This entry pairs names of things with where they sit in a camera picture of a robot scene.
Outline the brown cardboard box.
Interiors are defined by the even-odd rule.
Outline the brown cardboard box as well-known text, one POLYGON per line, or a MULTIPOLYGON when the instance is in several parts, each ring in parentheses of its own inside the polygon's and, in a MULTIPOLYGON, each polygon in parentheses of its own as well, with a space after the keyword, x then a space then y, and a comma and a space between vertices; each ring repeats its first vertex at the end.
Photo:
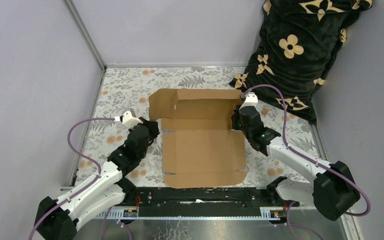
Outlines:
POLYGON ((206 188, 246 178, 245 136, 233 130, 234 89, 162 88, 149 96, 149 118, 160 120, 162 170, 168 187, 206 188))

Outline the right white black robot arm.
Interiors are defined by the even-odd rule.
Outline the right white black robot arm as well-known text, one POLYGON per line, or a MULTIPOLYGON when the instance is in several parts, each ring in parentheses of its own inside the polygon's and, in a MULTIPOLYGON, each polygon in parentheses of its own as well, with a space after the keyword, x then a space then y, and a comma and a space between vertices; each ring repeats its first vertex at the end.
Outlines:
POLYGON ((296 201, 314 206, 326 219, 335 221, 361 199, 345 163, 317 161, 295 149, 279 132, 264 126, 254 106, 237 106, 231 120, 232 129, 242 131, 255 151, 281 161, 306 179, 301 182, 281 176, 272 181, 266 187, 266 198, 271 205, 296 201))

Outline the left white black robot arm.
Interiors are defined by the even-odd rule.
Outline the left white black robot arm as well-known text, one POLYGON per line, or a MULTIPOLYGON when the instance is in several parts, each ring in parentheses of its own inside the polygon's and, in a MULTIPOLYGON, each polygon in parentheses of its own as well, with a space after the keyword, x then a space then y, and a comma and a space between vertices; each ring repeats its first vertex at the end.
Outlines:
POLYGON ((145 158, 148 147, 160 133, 158 123, 129 116, 127 112, 113 117, 112 121, 128 128, 127 139, 77 187, 55 199, 47 196, 39 203, 28 239, 39 233, 45 240, 72 240, 88 221, 104 210, 134 202, 136 187, 126 175, 145 158))

